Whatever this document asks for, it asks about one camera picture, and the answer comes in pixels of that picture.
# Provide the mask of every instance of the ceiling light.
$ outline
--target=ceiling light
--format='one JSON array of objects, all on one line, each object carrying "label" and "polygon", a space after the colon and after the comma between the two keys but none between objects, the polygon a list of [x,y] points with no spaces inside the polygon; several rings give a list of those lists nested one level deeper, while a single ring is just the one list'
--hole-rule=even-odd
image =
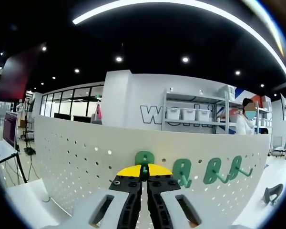
[{"label": "ceiling light", "polygon": [[182,58],[182,62],[183,63],[188,63],[189,62],[189,58],[187,58],[187,57]]},{"label": "ceiling light", "polygon": [[120,57],[120,56],[118,56],[117,58],[115,58],[115,60],[116,60],[117,62],[122,62],[122,61],[123,61],[122,57]]},{"label": "ceiling light", "polygon": [[239,25],[240,27],[242,27],[244,30],[246,30],[248,33],[250,33],[252,36],[254,36],[266,49],[268,49],[268,51],[273,55],[273,57],[275,58],[275,60],[278,62],[278,64],[281,66],[283,72],[286,75],[286,67],[284,65],[284,63],[282,62],[281,58],[277,55],[277,53],[275,52],[275,50],[270,46],[270,44],[268,44],[268,42],[259,34],[257,33],[254,29],[252,29],[249,25],[247,25],[246,23],[244,23],[242,20],[240,20],[239,18],[237,18],[236,16],[220,9],[217,8],[215,6],[212,6],[210,4],[201,2],[201,1],[197,1],[197,0],[118,0],[118,1],[114,1],[108,4],[105,4],[103,6],[97,7],[93,10],[90,10],[86,13],[84,13],[83,15],[79,16],[78,18],[73,20],[73,23],[75,25],[81,23],[82,21],[93,17],[97,14],[106,12],[108,10],[112,10],[112,9],[116,9],[118,7],[122,7],[122,6],[127,6],[127,5],[134,5],[134,4],[139,4],[139,3],[148,3],[148,2],[165,2],[165,3],[176,3],[176,4],[182,4],[182,5],[188,5],[188,6],[194,6],[197,8],[201,8],[204,10],[207,10],[209,12],[213,12],[215,14],[218,14],[232,22],[234,22],[235,24]]}]

